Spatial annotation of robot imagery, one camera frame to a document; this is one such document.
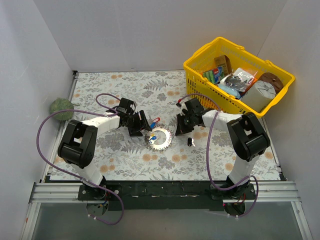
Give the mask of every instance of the brown box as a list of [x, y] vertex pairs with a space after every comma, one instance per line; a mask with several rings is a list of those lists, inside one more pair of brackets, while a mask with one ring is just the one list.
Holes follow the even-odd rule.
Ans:
[[214, 58], [215, 67], [222, 67], [224, 76], [232, 72], [230, 59], [226, 55], [217, 56]]

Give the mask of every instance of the yellow basket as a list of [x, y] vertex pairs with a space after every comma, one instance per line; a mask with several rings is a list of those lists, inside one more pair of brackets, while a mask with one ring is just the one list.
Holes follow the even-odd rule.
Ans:
[[[201, 73], [216, 67], [214, 58], [221, 55], [226, 55], [230, 59], [233, 71], [237, 68], [242, 68], [244, 70], [250, 69], [251, 72], [256, 73], [256, 78], [259, 78], [266, 72], [273, 73], [278, 76], [283, 83], [283, 89], [261, 112], [256, 112], [242, 101], [236, 99], [234, 96], [226, 93], [206, 78], [202, 77]], [[186, 74], [187, 94], [198, 93], [207, 95], [212, 98], [225, 113], [244, 114], [246, 112], [252, 112], [258, 118], [263, 117], [272, 106], [280, 101], [288, 91], [288, 87], [295, 80], [295, 77], [292, 74], [274, 65], [269, 60], [264, 61], [254, 56], [247, 52], [243, 46], [234, 44], [223, 37], [217, 37], [212, 42], [207, 43], [197, 50], [192, 57], [183, 63], [183, 68]], [[216, 109], [216, 106], [205, 97], [196, 97], [206, 108]]]

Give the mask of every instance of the floral pattern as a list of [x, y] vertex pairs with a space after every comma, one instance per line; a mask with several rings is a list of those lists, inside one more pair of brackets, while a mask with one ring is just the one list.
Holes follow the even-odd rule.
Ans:
[[[209, 128], [195, 127], [193, 132], [175, 136], [176, 106], [179, 98], [186, 94], [184, 71], [156, 72], [104, 72], [80, 73], [72, 103], [75, 109], [94, 113], [105, 110], [96, 102], [100, 93], [110, 93], [136, 102], [137, 110], [144, 110], [148, 122], [160, 117], [158, 124], [172, 133], [172, 142], [163, 152], [152, 151], [144, 137], [130, 137], [124, 127], [113, 129], [98, 137], [93, 161], [107, 180], [208, 180], [206, 167], [206, 145]], [[118, 100], [101, 96], [102, 104], [114, 107]], [[79, 121], [93, 118], [75, 112]], [[187, 146], [187, 139], [194, 139], [194, 146]], [[214, 180], [225, 180], [236, 159], [229, 135], [214, 129], [210, 141], [210, 170]], [[75, 172], [70, 164], [60, 158], [54, 162], [60, 168]], [[279, 173], [271, 148], [260, 157], [252, 171], [259, 180], [279, 180]], [[74, 180], [75, 178], [51, 169], [51, 180]]]

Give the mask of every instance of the white wall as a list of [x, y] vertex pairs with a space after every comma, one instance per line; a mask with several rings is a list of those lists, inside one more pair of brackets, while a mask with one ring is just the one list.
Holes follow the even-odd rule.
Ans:
[[289, 180], [295, 180], [314, 239], [320, 239], [320, 1], [288, 0], [259, 57], [295, 75], [266, 116]]
[[[32, 0], [0, 0], [0, 239], [19, 239], [33, 182], [45, 164], [36, 134], [57, 97], [66, 97], [72, 72]], [[57, 122], [44, 127], [49, 155]]]
[[34, 0], [71, 69], [176, 70], [223, 36], [257, 54], [286, 0]]

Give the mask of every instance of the green round object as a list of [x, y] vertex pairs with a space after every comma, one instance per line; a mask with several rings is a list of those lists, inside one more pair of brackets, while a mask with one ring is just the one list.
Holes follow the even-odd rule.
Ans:
[[[53, 114], [57, 111], [65, 110], [65, 109], [75, 109], [75, 108], [74, 108], [74, 105], [68, 99], [57, 98], [50, 105], [50, 114]], [[66, 112], [58, 113], [53, 117], [59, 121], [66, 121], [71, 119], [73, 115], [74, 115], [73, 111], [66, 111]]]

